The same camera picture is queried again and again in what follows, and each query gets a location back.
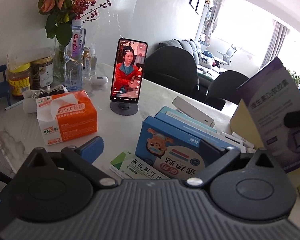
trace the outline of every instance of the curtain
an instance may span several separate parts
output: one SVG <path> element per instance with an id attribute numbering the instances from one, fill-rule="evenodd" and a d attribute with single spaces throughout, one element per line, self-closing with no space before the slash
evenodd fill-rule
<path id="1" fill-rule="evenodd" d="M 209 42 L 211 34 L 214 32 L 214 30 L 217 27 L 218 24 L 218 14 L 220 11 L 220 8 L 223 4 L 224 0 L 213 0 L 213 7 L 211 9 L 211 17 L 207 24 L 207 27 L 204 30 L 204 34 L 206 35 L 205 41 Z"/>
<path id="2" fill-rule="evenodd" d="M 282 25 L 281 23 L 274 21 L 274 31 L 272 34 L 272 38 L 268 47 L 268 50 L 266 52 L 265 58 L 261 64 L 262 69 L 265 65 L 267 65 L 270 61 L 272 61 L 275 57 L 278 56 L 280 49 L 282 47 L 284 38 L 289 32 L 289 29 Z"/>

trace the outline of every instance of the woman on phone screen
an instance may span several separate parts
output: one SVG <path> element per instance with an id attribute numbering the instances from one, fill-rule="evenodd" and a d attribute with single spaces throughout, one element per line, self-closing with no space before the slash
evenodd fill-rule
<path id="1" fill-rule="evenodd" d="M 121 91 L 126 93 L 129 91 L 129 88 L 134 88 L 134 78 L 138 75 L 138 67 L 132 65 L 134 58 L 134 51 L 131 46 L 128 46 L 123 49 L 122 56 L 124 62 L 119 63 L 115 66 L 115 82 L 114 90 Z"/>

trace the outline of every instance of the smartphone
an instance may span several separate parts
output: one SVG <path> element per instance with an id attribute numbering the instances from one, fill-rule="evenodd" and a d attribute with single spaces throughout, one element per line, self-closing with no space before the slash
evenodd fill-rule
<path id="1" fill-rule="evenodd" d="M 144 41 L 119 39 L 112 76 L 112 102 L 138 103 L 147 50 Z"/>

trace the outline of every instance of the phone stand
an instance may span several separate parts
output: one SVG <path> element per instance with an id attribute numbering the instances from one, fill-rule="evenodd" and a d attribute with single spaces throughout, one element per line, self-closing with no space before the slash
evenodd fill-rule
<path id="1" fill-rule="evenodd" d="M 134 115 L 138 112 L 138 104 L 124 102 L 110 102 L 110 108 L 119 115 Z"/>

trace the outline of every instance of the potted plant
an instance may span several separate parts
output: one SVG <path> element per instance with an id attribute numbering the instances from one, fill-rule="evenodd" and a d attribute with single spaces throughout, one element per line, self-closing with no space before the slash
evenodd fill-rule
<path id="1" fill-rule="evenodd" d="M 300 86 L 300 74 L 297 74 L 294 70 L 287 69 L 293 81 L 296 83 L 297 87 Z"/>
<path id="2" fill-rule="evenodd" d="M 96 5 L 97 0 L 39 0 L 39 13 L 48 15 L 45 25 L 47 38 L 56 37 L 54 76 L 64 81 L 64 48 L 72 37 L 71 22 L 73 19 L 93 21 L 98 19 L 98 9 L 111 5 L 110 0 Z"/>

